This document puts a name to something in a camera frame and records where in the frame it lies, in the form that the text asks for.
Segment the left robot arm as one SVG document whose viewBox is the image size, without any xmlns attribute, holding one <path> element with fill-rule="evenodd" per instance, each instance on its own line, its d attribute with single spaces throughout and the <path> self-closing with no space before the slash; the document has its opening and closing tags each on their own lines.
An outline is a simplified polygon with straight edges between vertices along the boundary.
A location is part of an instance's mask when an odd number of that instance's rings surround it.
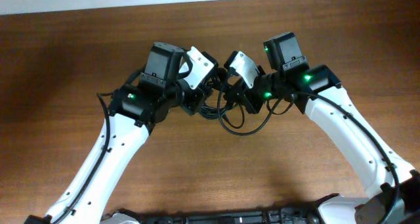
<svg viewBox="0 0 420 224">
<path fill-rule="evenodd" d="M 208 96 L 204 82 L 217 61 L 195 47 L 189 50 L 155 42 L 145 66 L 115 91 L 97 95 L 104 124 L 88 157 L 63 195 L 43 217 L 26 223 L 100 223 L 125 168 L 171 108 L 195 114 Z"/>
</svg>

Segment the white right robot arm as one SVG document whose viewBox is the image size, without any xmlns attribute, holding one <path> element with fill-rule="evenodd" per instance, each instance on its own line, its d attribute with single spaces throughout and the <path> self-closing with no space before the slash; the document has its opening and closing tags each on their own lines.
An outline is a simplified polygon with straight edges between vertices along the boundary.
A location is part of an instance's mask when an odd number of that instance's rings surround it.
<svg viewBox="0 0 420 224">
<path fill-rule="evenodd" d="M 384 142 L 359 113 L 338 77 L 324 65 L 310 67 L 297 38 L 285 32 L 264 42 L 272 72 L 266 74 L 245 53 L 225 63 L 233 86 L 219 97 L 251 114 L 271 100 L 287 101 L 318 125 L 357 174 L 363 198 L 332 194 L 305 215 L 309 223 L 418 223 L 419 172 Z"/>
</svg>

